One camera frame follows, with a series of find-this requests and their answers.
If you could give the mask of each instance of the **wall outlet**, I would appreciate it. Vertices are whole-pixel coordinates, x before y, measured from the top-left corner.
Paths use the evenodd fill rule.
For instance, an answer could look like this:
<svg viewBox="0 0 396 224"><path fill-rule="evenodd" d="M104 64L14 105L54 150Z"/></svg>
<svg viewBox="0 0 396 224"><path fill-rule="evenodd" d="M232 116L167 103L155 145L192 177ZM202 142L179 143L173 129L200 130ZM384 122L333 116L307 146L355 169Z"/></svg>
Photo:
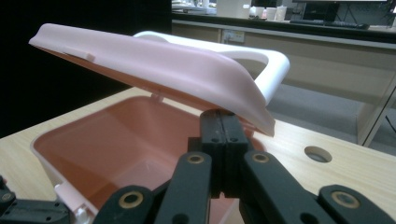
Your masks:
<svg viewBox="0 0 396 224"><path fill-rule="evenodd" d="M245 32L234 31L234 30L223 30L222 40L223 40L223 42L233 41L233 42L244 43L245 42Z"/></svg>

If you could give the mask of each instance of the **black wall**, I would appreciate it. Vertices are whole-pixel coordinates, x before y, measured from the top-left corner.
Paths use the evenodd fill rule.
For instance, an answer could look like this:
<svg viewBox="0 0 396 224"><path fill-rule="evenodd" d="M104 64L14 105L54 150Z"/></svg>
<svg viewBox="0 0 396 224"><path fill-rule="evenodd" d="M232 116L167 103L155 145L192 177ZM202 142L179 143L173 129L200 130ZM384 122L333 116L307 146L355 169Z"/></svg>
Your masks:
<svg viewBox="0 0 396 224"><path fill-rule="evenodd" d="M0 6L0 137L128 86L28 45L47 22L117 34L171 33L170 0L6 0Z"/></svg>

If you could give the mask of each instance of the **white handle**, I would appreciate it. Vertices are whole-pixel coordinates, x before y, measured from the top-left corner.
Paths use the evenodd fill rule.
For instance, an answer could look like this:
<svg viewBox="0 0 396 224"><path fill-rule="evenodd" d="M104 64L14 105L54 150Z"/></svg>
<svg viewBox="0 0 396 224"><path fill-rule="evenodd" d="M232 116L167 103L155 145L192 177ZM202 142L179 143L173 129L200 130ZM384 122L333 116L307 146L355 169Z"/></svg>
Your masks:
<svg viewBox="0 0 396 224"><path fill-rule="evenodd" d="M280 85L283 78L288 73L290 67L288 58L284 54L274 50L224 45L202 40L179 37L175 35L165 35L150 31L141 32L134 36L184 46L196 47L200 49L209 49L232 59L247 59L260 63L265 63L266 66L255 79L255 83L262 92L262 95L264 96L267 104L269 104L269 102L273 98L277 87Z"/></svg>

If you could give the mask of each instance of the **keyboard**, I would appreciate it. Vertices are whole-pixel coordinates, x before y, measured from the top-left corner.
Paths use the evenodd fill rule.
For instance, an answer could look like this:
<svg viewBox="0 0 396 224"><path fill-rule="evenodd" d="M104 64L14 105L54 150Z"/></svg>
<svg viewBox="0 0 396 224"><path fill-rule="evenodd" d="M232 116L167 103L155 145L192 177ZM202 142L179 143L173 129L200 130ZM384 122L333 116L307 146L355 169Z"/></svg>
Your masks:
<svg viewBox="0 0 396 224"><path fill-rule="evenodd" d="M315 26L332 26L339 28L347 28L347 29L359 29L359 30L367 30L370 25L368 24L357 24L353 22L345 22L345 21L309 21L309 20L293 20L290 21L293 24L303 24L303 25L315 25Z"/></svg>

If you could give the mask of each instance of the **white cup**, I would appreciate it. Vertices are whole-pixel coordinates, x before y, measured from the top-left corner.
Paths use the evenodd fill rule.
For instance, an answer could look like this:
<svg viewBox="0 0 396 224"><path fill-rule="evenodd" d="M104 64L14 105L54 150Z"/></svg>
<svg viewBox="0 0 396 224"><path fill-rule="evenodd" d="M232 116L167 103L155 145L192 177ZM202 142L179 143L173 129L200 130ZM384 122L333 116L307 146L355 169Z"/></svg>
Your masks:
<svg viewBox="0 0 396 224"><path fill-rule="evenodd" d="M276 7L267 8L267 20L274 21L276 17Z"/></svg>
<svg viewBox="0 0 396 224"><path fill-rule="evenodd" d="M287 10L287 9L288 9L287 7L277 7L277 8L276 8L275 20L276 20L276 21L283 21L283 20L285 20L286 10Z"/></svg>
<svg viewBox="0 0 396 224"><path fill-rule="evenodd" d="M264 10L265 10L265 7L256 7L256 15L255 16L258 16L260 19L262 18L262 13L264 12Z"/></svg>

